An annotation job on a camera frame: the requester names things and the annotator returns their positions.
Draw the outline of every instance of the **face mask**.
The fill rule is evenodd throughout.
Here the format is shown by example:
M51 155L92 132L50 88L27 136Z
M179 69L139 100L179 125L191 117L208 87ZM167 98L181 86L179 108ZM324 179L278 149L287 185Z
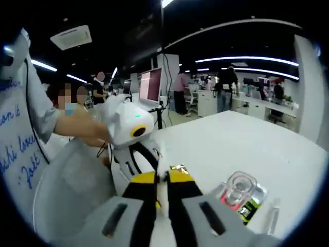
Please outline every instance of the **face mask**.
M77 108L77 103L65 103L65 116L72 116Z

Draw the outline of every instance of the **pink shirt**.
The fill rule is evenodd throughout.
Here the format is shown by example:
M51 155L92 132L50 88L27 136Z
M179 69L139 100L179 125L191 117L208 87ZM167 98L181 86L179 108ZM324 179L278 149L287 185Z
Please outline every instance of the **pink shirt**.
M174 91L181 92L188 86L189 78L185 74L179 74L174 84Z

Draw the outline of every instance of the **gray shirt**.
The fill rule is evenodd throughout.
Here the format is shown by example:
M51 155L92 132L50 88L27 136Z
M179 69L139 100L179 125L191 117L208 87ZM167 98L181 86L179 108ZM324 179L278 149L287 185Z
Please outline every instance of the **gray shirt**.
M28 60L28 100L33 127L43 142L49 140L60 111L47 97L36 70ZM36 143L26 103L26 64L11 82L0 81L0 174L10 194L30 225L38 182L47 166Z

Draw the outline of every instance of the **ceiling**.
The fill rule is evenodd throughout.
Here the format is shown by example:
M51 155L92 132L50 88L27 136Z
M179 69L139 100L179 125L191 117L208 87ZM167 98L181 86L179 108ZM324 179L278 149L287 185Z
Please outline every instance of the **ceiling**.
M110 78L115 67L124 65L124 39L127 32L151 13L159 14L159 0L121 0L104 6L93 1L91 6L77 11L56 12L40 18L31 15L24 22L31 39L31 57L58 69L49 72L38 69L44 83L68 80L71 74L83 80L90 80L91 75L103 71L106 79ZM305 18L285 8L265 7L259 1L219 1L219 0L174 0L164 10L163 41L170 44L190 33L200 31L220 23L258 18L284 20L305 26ZM77 27L88 25L92 42L80 47L60 50L50 37ZM203 32L168 48L167 53L179 54L183 68L196 70L200 67L216 69L228 66L229 61L195 64L195 60L224 56L266 56L295 61L294 33L299 29L282 24L238 24ZM291 75L298 75L296 67L267 61L244 61L252 68L275 70ZM131 71L142 72L150 65L149 60L141 61Z

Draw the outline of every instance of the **white pillar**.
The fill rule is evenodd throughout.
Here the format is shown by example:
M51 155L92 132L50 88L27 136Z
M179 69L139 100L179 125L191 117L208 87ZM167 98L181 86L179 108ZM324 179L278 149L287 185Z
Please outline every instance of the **white pillar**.
M157 56L157 60L158 60L158 67L162 68L161 95L165 96L167 95L170 82L171 82L171 87L170 87L171 90L174 86L176 77L179 73L179 56L174 54L166 54L166 56L163 56L163 54L159 54Z
M295 35L295 49L299 63L299 110L297 132L317 143L324 108L324 76L310 40Z
M137 79L137 73L130 74L130 79L132 80L132 83L130 85L130 90L133 93L139 92L139 83Z

